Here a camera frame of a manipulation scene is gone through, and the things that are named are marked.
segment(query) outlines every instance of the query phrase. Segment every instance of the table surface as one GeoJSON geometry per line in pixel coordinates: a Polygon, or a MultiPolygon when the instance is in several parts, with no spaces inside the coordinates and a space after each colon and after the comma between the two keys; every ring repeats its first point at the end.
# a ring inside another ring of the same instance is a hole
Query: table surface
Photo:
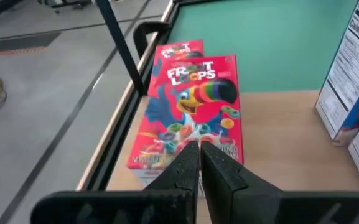
{"type": "MultiPolygon", "coordinates": [[[[359,190],[347,149],[333,147],[314,104],[356,0],[231,0],[180,9],[169,42],[203,39],[236,54],[245,167],[283,190],[359,190]]],[[[140,190],[126,167],[139,105],[107,190],[140,190]]],[[[204,199],[198,223],[209,223],[204,199]]]]}

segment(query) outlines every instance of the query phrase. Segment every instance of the froot loops cereal box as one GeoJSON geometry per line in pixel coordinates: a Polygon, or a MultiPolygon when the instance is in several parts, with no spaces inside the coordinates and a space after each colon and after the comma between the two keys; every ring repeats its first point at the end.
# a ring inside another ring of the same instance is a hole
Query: froot loops cereal box
{"type": "Polygon", "coordinates": [[[180,59],[162,66],[128,167],[152,182],[189,141],[210,141],[243,163],[235,55],[180,59]]]}
{"type": "Polygon", "coordinates": [[[158,45],[154,56],[152,75],[148,90],[149,96],[156,96],[156,80],[166,61],[203,57],[203,40],[190,40],[173,44],[158,45]]]}

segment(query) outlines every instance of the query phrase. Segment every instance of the froot loops logo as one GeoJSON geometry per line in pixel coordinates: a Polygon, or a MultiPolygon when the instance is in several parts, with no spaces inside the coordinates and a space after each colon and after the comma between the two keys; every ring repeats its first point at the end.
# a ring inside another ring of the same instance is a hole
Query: froot loops logo
{"type": "Polygon", "coordinates": [[[174,46],[168,49],[164,49],[161,51],[161,54],[164,56],[164,58],[170,58],[174,55],[189,53],[189,52],[190,52],[189,43],[184,43],[180,46],[174,46]]]}
{"type": "Polygon", "coordinates": [[[203,62],[198,65],[188,65],[173,68],[167,71],[167,76],[173,86],[189,81],[201,80],[202,78],[215,78],[215,70],[212,69],[213,62],[203,62]]]}

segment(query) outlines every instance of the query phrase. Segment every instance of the teal wall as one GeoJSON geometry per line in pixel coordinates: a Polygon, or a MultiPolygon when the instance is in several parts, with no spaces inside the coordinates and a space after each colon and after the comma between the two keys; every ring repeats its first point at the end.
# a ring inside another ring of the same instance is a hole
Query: teal wall
{"type": "Polygon", "coordinates": [[[356,0],[222,0],[180,8],[169,42],[236,54],[241,92],[316,90],[356,0]]]}

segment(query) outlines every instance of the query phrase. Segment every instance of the floor mat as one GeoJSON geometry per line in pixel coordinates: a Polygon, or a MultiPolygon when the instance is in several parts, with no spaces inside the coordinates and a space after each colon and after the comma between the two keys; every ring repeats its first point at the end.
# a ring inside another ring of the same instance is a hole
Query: floor mat
{"type": "Polygon", "coordinates": [[[30,53],[46,49],[61,33],[32,35],[8,40],[0,40],[0,55],[30,53]]]}

